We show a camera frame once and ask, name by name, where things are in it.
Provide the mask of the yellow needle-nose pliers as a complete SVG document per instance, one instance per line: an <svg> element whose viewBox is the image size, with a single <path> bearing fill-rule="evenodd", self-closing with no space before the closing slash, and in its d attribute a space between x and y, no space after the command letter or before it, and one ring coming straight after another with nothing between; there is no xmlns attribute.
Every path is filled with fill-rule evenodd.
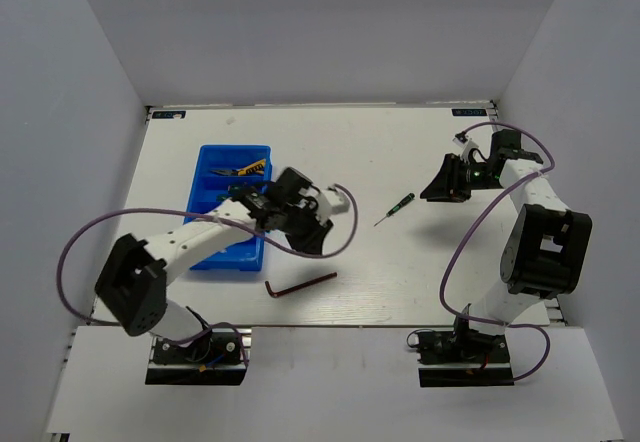
<svg viewBox="0 0 640 442"><path fill-rule="evenodd" d="M220 177L235 177L239 176L239 171L237 169L211 169L210 173Z"/></svg>

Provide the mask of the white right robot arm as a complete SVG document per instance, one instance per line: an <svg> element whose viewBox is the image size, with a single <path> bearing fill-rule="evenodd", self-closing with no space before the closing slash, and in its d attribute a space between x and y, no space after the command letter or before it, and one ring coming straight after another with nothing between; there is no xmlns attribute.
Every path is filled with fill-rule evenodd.
<svg viewBox="0 0 640 442"><path fill-rule="evenodd" d="M517 219L499 264L499 279L478 301L457 313L451 336L453 352L472 361L529 307L573 292L592 230L592 219L569 208L555 193L547 174L555 161L546 147L527 151L523 132L501 124L491 138L488 157L475 158L480 149L469 132L455 135L459 154L445 155L421 199L432 203L462 203L475 191L495 190L496 198L463 236L464 247L490 212L505 198Z"/></svg>

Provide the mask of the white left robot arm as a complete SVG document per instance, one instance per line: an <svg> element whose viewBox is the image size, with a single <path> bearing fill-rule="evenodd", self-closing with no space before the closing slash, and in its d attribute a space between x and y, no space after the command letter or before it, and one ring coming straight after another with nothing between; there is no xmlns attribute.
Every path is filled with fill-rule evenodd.
<svg viewBox="0 0 640 442"><path fill-rule="evenodd" d="M287 250L319 258L332 216L349 207L336 187L317 189L288 167L276 181L239 189L174 230L142 239L120 237L98 278L96 295L129 336L168 338L177 341L188 360L202 360L210 352L211 336L189 310L168 300L168 286L209 256L273 231L285 235Z"/></svg>

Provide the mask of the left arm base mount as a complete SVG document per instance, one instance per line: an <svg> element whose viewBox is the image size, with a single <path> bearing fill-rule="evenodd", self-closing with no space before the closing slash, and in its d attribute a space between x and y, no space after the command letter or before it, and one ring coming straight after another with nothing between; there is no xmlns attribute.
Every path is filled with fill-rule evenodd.
<svg viewBox="0 0 640 442"><path fill-rule="evenodd" d="M249 362L251 330L214 329L190 346L155 338L145 384L149 386L240 386Z"/></svg>

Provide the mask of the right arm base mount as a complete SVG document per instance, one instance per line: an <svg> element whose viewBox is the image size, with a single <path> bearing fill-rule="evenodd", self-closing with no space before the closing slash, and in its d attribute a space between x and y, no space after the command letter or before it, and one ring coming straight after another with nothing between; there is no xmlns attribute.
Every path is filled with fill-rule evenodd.
<svg viewBox="0 0 640 442"><path fill-rule="evenodd" d="M461 330L417 329L406 337L418 355L421 388L480 388L514 385L504 335L480 341L463 339Z"/></svg>

